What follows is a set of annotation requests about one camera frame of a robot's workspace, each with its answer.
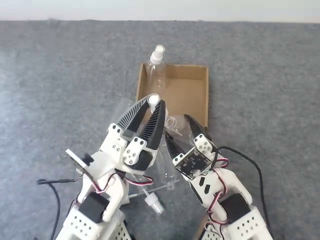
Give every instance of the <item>white wall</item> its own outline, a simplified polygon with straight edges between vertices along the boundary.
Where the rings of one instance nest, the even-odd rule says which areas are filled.
[[[0,20],[320,23],[320,0],[0,0]]]

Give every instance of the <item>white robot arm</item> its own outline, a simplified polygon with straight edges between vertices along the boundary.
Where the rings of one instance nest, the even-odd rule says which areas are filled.
[[[164,129],[166,106],[160,100],[140,133],[138,128],[149,108],[148,96],[132,106],[118,122],[110,124],[98,152],[80,159],[71,150],[76,168],[83,174],[82,190],[66,217],[57,240],[130,240],[119,210],[128,197],[126,173],[144,175],[154,164]]]
[[[252,196],[237,176],[224,168],[228,160],[194,118],[185,118],[195,147],[185,153],[172,136],[166,133],[165,137],[172,163],[207,209],[208,221],[201,239],[272,240],[259,210],[252,205]]]

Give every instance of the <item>cardboard box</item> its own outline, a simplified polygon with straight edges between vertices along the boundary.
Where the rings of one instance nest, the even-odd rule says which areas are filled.
[[[208,127],[209,69],[198,65],[167,64],[166,88],[160,93],[169,115],[189,114],[202,126]],[[146,64],[140,67],[136,100],[152,94],[149,89]]]

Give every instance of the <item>white bottle cap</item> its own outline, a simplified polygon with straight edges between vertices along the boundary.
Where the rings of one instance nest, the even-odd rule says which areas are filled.
[[[148,195],[144,200],[150,207],[152,207],[157,215],[160,215],[165,211],[164,207],[161,205],[157,195],[154,192]]]
[[[150,62],[154,65],[158,65],[161,63],[162,58],[164,57],[165,47],[163,45],[157,45],[155,50],[151,54]]]
[[[150,106],[151,113],[153,113],[155,111],[156,106],[159,103],[159,101],[160,101],[160,96],[158,94],[152,93],[149,95],[148,103]],[[165,107],[165,121],[164,122],[166,122],[168,115],[169,115],[168,109],[167,109],[167,107]]]
[[[148,97],[148,103],[150,106],[151,113],[153,113],[156,109],[157,104],[160,101],[160,96],[156,93],[150,94]]]

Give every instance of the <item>spray nozzle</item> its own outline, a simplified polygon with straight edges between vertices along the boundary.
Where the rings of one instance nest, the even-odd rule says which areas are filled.
[[[158,65],[161,63],[162,58],[164,57],[165,47],[163,45],[157,45],[155,50],[151,54],[150,61],[151,63]]]

